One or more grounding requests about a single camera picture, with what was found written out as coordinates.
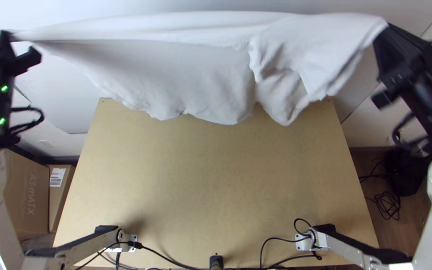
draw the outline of metal bracket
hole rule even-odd
[[[120,230],[117,236],[117,240],[119,242],[127,242],[127,241],[138,241],[138,235],[137,234],[127,234],[123,230]],[[128,244],[121,243],[118,245],[114,245],[108,249],[106,249],[104,252],[135,252],[136,248],[129,246]]]
[[[298,251],[328,251],[329,248],[328,248],[326,236],[327,235],[325,233],[321,233],[319,231],[312,230],[312,229],[308,230],[304,234],[296,233],[294,235],[294,240],[296,241],[300,240],[296,242],[296,249]]]

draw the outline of black cable bundle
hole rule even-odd
[[[315,235],[315,233],[314,233],[313,231],[311,231],[311,234],[305,234],[305,233],[301,233],[301,232],[298,230],[298,228],[296,228],[296,223],[297,223],[298,221],[303,221],[303,222],[305,222],[309,227],[311,227],[311,225],[309,224],[309,222],[307,222],[306,220],[304,220],[304,219],[302,219],[302,218],[296,218],[296,219],[294,220],[294,223],[293,223],[294,229],[296,230],[296,232],[297,232],[298,234],[300,234],[300,235],[302,235],[302,236],[304,236],[304,237],[301,238],[301,239],[298,239],[298,240],[287,240],[287,239],[282,239],[282,238],[278,238],[278,237],[271,237],[271,238],[268,238],[268,239],[267,239],[266,241],[264,241],[264,243],[262,244],[261,252],[259,253],[259,270],[269,270],[269,269],[291,270],[290,267],[280,266],[280,264],[285,263],[285,262],[288,262],[288,261],[291,261],[291,260],[300,259],[300,258],[308,258],[308,257],[315,257],[317,260],[322,260],[322,259],[323,259],[321,256],[317,255],[315,251],[312,251],[312,254],[311,254],[311,255],[299,255],[299,256],[289,257],[289,258],[283,259],[283,260],[281,260],[281,261],[278,261],[278,262],[276,262],[276,263],[273,263],[273,264],[272,264],[271,266],[269,266],[269,267],[263,267],[263,263],[262,263],[262,260],[263,260],[263,259],[262,259],[262,256],[263,256],[263,248],[265,247],[265,244],[266,244],[268,241],[270,241],[270,240],[280,240],[280,241],[289,242],[289,243],[296,243],[296,242],[299,242],[299,241],[303,241],[303,240],[306,240],[306,239],[310,239],[310,238],[312,238],[312,239],[313,239],[312,247],[313,247],[313,248],[320,248],[319,246],[315,245],[315,244],[316,244],[316,235]],[[181,267],[181,268],[183,268],[183,269],[187,269],[187,270],[203,270],[203,269],[201,269],[201,268],[197,268],[197,267],[189,266],[189,265],[186,265],[186,264],[180,263],[180,262],[178,262],[178,261],[175,261],[175,260],[173,260],[173,259],[170,259],[170,258],[168,258],[168,257],[166,257],[166,256],[164,256],[164,255],[162,255],[161,253],[159,253],[159,252],[157,252],[157,251],[155,251],[155,250],[153,250],[153,249],[151,249],[151,248],[149,248],[149,247],[144,246],[143,244],[141,244],[141,243],[139,243],[139,242],[132,242],[132,241],[128,241],[128,242],[115,242],[115,243],[113,243],[113,244],[107,246],[107,247],[104,248],[102,251],[97,252],[97,254],[96,254],[94,257],[92,257],[90,260],[88,260],[86,263],[84,263],[83,265],[81,265],[81,266],[79,266],[78,268],[76,268],[76,270],[80,270],[81,268],[85,267],[85,266],[88,265],[90,262],[92,262],[94,259],[96,259],[98,256],[101,256],[101,257],[102,257],[103,259],[105,259],[107,262],[109,262],[110,264],[116,266],[116,270],[118,270],[119,268],[122,268],[122,269],[125,269],[125,270],[137,270],[137,268],[131,268],[131,267],[127,267],[127,266],[124,266],[124,265],[121,265],[121,264],[120,264],[120,256],[121,256],[121,253],[120,253],[120,252],[117,253],[117,255],[116,255],[116,260],[115,260],[115,261],[112,261],[111,259],[109,259],[109,258],[107,258],[107,257],[105,257],[105,256],[103,255],[103,252],[104,252],[105,250],[107,250],[108,248],[110,248],[110,247],[112,247],[112,246],[114,246],[114,245],[117,245],[117,244],[128,244],[128,245],[130,245],[131,247],[135,247],[135,248],[137,248],[137,249],[139,249],[139,250],[147,250],[147,251],[152,252],[152,253],[158,255],[159,257],[165,259],[166,261],[168,261],[168,262],[170,262],[170,263],[172,263],[172,264],[174,264],[174,265],[176,265],[176,266],[178,266],[178,267]],[[149,268],[148,270],[161,270],[161,269],[159,269],[159,268]],[[224,270],[235,270],[235,269],[234,269],[234,268],[225,268]]]
[[[387,181],[392,192],[385,191],[376,194],[373,198],[365,197],[376,204],[383,219],[400,220],[401,197],[411,196],[418,191],[421,182],[426,179],[429,163],[432,156],[414,156],[408,150],[396,148],[386,153],[380,161],[373,162],[375,166],[369,175],[359,176],[359,182],[371,178],[380,178]],[[381,164],[385,165],[384,173],[374,173]]]

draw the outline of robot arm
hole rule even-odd
[[[15,77],[41,62],[41,54],[30,47],[16,56],[10,45],[10,34],[0,33],[0,149],[19,141],[18,133],[28,130],[44,120],[37,108],[11,108]],[[10,114],[21,111],[40,113],[38,120],[10,127]],[[137,235],[126,234],[118,226],[98,226],[95,232],[55,248],[30,250],[23,253],[6,208],[3,197],[7,180],[6,160],[0,152],[0,270],[47,269],[64,270],[84,258],[105,248],[106,252],[134,252],[128,245],[137,241]]]
[[[372,97],[373,103],[381,109],[401,97],[411,113],[394,129],[394,142],[413,153],[419,152],[423,145],[422,150],[432,155],[432,42],[390,25],[373,44],[379,68],[378,79],[386,86]],[[427,136],[401,141],[399,129],[412,118],[418,119]],[[332,251],[366,270],[432,269],[432,164],[427,173],[427,194],[431,209],[413,258],[395,250],[367,246],[339,234],[332,224],[311,227],[304,234],[315,237],[298,242],[296,248]]]

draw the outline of black cable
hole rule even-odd
[[[283,239],[283,238],[279,238],[279,237],[270,237],[268,239],[266,239],[266,241],[264,241],[264,243],[261,246],[261,251],[259,252],[259,268],[263,268],[263,249],[265,248],[265,245],[268,241],[270,240],[280,240],[280,241],[284,241],[284,242],[288,242],[288,243],[297,243],[299,241],[303,241],[306,239],[311,238],[311,236],[307,236],[298,240],[287,240],[287,239]]]
[[[23,131],[27,131],[27,130],[30,130],[30,129],[36,127],[37,125],[39,125],[41,122],[43,122],[45,120],[45,115],[44,115],[43,111],[40,110],[39,108],[35,108],[35,107],[31,107],[31,106],[11,108],[12,113],[27,112],[27,111],[39,113],[39,118],[37,120],[33,120],[31,122],[28,122],[28,123],[22,123],[22,124],[17,124],[15,126],[12,126],[12,127],[7,129],[8,133],[10,133],[12,135],[16,135],[18,133],[21,133]]]
[[[114,262],[114,261],[112,261],[112,260],[106,258],[106,257],[103,255],[103,252],[98,252],[97,254],[98,254],[99,256],[101,256],[103,259],[105,259],[108,263],[110,263],[110,264],[116,266],[117,268],[120,267],[120,268],[122,268],[122,269],[126,269],[126,270],[138,270],[137,268],[126,267],[126,266],[124,266],[124,265],[121,265],[121,264],[119,264],[119,263],[116,263],[116,262]]]
[[[116,270],[119,270],[118,265],[120,264],[120,257],[121,257],[121,252],[118,252],[116,254],[116,261],[115,261],[115,263],[116,263]]]
[[[108,245],[107,247],[105,247],[101,252],[105,252],[105,250],[109,249],[110,247],[117,245],[117,244],[122,244],[124,242],[114,242],[110,245]],[[76,268],[75,270],[80,270],[81,268],[87,266],[89,263],[91,263],[92,261],[94,261],[98,256],[100,255],[100,253],[98,252],[94,257],[92,257],[90,260],[88,260],[87,262],[85,262],[83,265],[81,265],[80,267]]]
[[[407,142],[401,141],[401,134],[400,129],[404,127],[409,121],[411,121],[415,115],[413,112],[409,112],[402,121],[392,130],[392,140],[396,145],[402,146],[403,148],[406,148],[408,150],[411,150],[410,145]]]
[[[377,210],[385,220],[400,220],[401,199],[385,191],[381,194],[374,195],[374,198],[364,197],[376,204]]]
[[[150,252],[152,252],[152,253],[154,253],[154,254],[156,254],[156,255],[158,255],[159,257],[165,259],[166,261],[172,263],[172,264],[175,265],[175,266],[179,266],[179,267],[181,267],[181,268],[189,269],[189,270],[203,270],[203,269],[200,269],[200,268],[196,268],[196,267],[188,266],[188,265],[182,264],[182,263],[180,263],[180,262],[177,262],[177,261],[175,261],[175,260],[172,260],[172,259],[170,259],[170,258],[168,258],[168,257],[166,257],[166,256],[164,256],[164,255],[162,255],[161,253],[159,253],[159,252],[157,252],[157,251],[155,251],[155,250],[153,250],[153,249],[151,249],[151,248],[149,248],[149,247],[145,247],[145,246],[141,245],[141,248],[144,249],[144,250],[150,251]]]
[[[381,165],[385,160],[386,160],[386,159],[383,158],[381,161],[379,161],[378,163],[376,163],[376,165],[372,168],[372,170],[371,170],[371,172],[369,173],[369,175],[366,175],[366,176],[358,176],[359,179],[362,179],[362,180],[360,180],[359,182],[362,183],[362,182],[368,180],[368,179],[371,178],[371,177],[380,177],[381,175],[384,175],[384,174],[378,174],[378,175],[376,176],[376,175],[373,175],[373,173],[376,171],[376,168],[378,168],[378,166]]]
[[[316,258],[318,258],[317,256],[315,256],[314,253],[312,255],[300,255],[300,256],[289,257],[289,258],[286,258],[284,260],[278,261],[277,263],[274,263],[273,265],[271,265],[270,267],[268,267],[268,269],[274,269],[274,267],[277,267],[278,265],[280,265],[282,263],[285,263],[287,261],[301,259],[301,258],[309,258],[309,257],[316,257]]]
[[[306,233],[302,233],[302,232],[300,232],[300,231],[298,230],[298,228],[296,228],[296,222],[298,222],[298,221],[305,222],[305,223],[306,223],[310,228],[312,227],[311,224],[310,224],[309,222],[307,222],[307,221],[306,221],[305,219],[303,219],[303,218],[296,218],[296,219],[294,220],[294,222],[292,223],[292,226],[294,227],[294,229],[296,230],[296,232],[297,232],[298,234],[300,234],[300,235],[302,235],[302,236],[305,236],[305,237],[310,237],[311,235],[306,234]],[[315,232],[312,231],[312,230],[309,230],[309,231],[312,233],[312,236],[313,236],[312,248],[314,248],[314,249],[320,249],[321,247],[316,245],[316,234],[315,234]],[[315,252],[314,252],[314,256],[315,256],[318,260],[320,260],[318,257],[321,258],[321,256],[316,255]]]

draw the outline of barcode label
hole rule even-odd
[[[51,172],[51,177],[49,177],[49,186],[50,187],[61,187],[61,183],[63,182],[63,177],[65,176],[66,169],[65,168],[54,168]]]

